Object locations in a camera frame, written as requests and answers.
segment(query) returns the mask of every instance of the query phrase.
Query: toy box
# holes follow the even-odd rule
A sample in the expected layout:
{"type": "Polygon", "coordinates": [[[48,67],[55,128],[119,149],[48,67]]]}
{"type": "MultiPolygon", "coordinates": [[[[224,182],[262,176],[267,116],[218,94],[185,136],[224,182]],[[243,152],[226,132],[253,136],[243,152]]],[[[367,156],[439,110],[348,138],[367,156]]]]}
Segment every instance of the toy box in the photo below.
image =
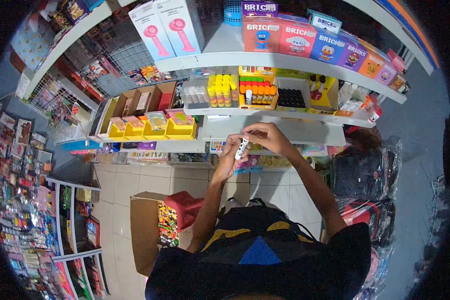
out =
{"type": "Polygon", "coordinates": [[[317,30],[308,23],[289,20],[281,20],[281,27],[278,53],[309,58],[317,30]]]}
{"type": "Polygon", "coordinates": [[[276,17],[278,4],[270,0],[242,1],[242,15],[244,17],[276,17]]]}
{"type": "Polygon", "coordinates": [[[383,85],[388,85],[392,79],[395,78],[397,70],[394,68],[391,62],[386,62],[383,68],[377,73],[375,80],[383,85]]]}
{"type": "Polygon", "coordinates": [[[362,40],[358,39],[360,44],[365,46],[368,54],[365,58],[365,61],[363,62],[360,69],[358,69],[358,72],[362,75],[365,75],[366,77],[374,79],[380,70],[384,67],[385,64],[385,58],[382,57],[378,53],[378,49],[375,48],[372,44],[362,40]]]}
{"type": "Polygon", "coordinates": [[[307,9],[306,15],[310,24],[317,28],[325,29],[328,32],[337,34],[340,30],[340,27],[342,27],[341,21],[338,21],[332,16],[315,11],[313,9],[307,9]]]}
{"type": "Polygon", "coordinates": [[[243,18],[245,52],[277,53],[280,44],[280,19],[267,17],[243,18]]]}
{"type": "Polygon", "coordinates": [[[138,5],[128,15],[153,60],[160,61],[175,57],[167,32],[152,5],[153,1],[138,5]]]}
{"type": "Polygon", "coordinates": [[[337,64],[345,47],[345,39],[341,35],[330,33],[325,29],[316,29],[317,38],[310,53],[310,58],[332,65],[337,64]]]}
{"type": "Polygon", "coordinates": [[[205,38],[194,0],[155,0],[153,7],[162,21],[176,56],[202,52],[205,38]]]}
{"type": "Polygon", "coordinates": [[[345,40],[345,47],[342,55],[337,61],[337,66],[341,66],[358,72],[363,62],[367,58],[367,49],[348,35],[340,34],[345,40]]]}

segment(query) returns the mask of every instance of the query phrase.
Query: hand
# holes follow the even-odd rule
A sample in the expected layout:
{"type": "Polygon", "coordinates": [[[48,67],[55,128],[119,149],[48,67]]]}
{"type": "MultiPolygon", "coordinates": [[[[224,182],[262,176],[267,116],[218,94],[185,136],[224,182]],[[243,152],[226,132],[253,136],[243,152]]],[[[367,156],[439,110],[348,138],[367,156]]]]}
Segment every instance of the hand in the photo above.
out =
{"type": "Polygon", "coordinates": [[[223,148],[222,155],[220,156],[220,163],[218,164],[211,183],[225,183],[233,173],[237,170],[237,167],[241,162],[248,161],[249,159],[249,149],[250,143],[247,145],[245,151],[242,154],[240,160],[235,160],[235,153],[242,142],[241,139],[243,135],[241,134],[231,134],[227,137],[225,147],[223,148]]]}
{"type": "Polygon", "coordinates": [[[260,144],[273,153],[288,157],[295,150],[294,146],[274,123],[258,122],[242,129],[243,137],[248,141],[260,144]]]}

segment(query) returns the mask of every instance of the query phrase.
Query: purple box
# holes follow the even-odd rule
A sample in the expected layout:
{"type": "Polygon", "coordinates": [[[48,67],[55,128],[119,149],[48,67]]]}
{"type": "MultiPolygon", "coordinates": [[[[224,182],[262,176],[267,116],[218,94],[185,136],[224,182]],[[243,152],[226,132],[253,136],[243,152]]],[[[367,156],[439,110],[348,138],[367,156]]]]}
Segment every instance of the purple box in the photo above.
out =
{"type": "Polygon", "coordinates": [[[276,17],[278,4],[270,0],[242,1],[242,16],[244,17],[276,17]]]}
{"type": "Polygon", "coordinates": [[[155,150],[155,147],[157,146],[157,142],[156,141],[148,141],[148,142],[144,142],[141,141],[138,143],[138,150],[155,150]]]}
{"type": "Polygon", "coordinates": [[[360,42],[347,34],[340,34],[345,42],[342,56],[337,61],[337,66],[358,72],[367,58],[367,49],[360,42]]]}

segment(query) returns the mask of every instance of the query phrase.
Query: tiled floor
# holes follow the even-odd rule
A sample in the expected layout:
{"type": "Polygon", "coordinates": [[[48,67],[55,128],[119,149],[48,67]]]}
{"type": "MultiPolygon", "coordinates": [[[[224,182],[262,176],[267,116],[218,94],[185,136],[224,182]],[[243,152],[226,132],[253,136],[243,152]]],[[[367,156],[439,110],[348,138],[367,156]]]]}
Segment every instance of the tiled floor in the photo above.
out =
{"type": "MultiPolygon", "coordinates": [[[[138,192],[205,196],[213,170],[135,165],[95,165],[102,187],[92,215],[100,221],[103,268],[113,300],[142,300],[145,277],[137,273],[130,240],[130,196],[138,192]]],[[[221,203],[234,196],[246,204],[260,197],[305,225],[319,238],[322,218],[296,171],[240,174],[225,184],[221,203]]]]}

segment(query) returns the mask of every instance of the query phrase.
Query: blue triangle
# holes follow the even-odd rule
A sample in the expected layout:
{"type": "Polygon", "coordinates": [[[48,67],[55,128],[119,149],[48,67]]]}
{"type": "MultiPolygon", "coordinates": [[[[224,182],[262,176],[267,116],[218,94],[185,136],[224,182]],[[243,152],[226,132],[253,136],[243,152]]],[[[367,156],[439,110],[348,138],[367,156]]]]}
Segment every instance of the blue triangle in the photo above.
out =
{"type": "Polygon", "coordinates": [[[281,262],[261,236],[243,254],[239,265],[273,265],[281,262]]]}

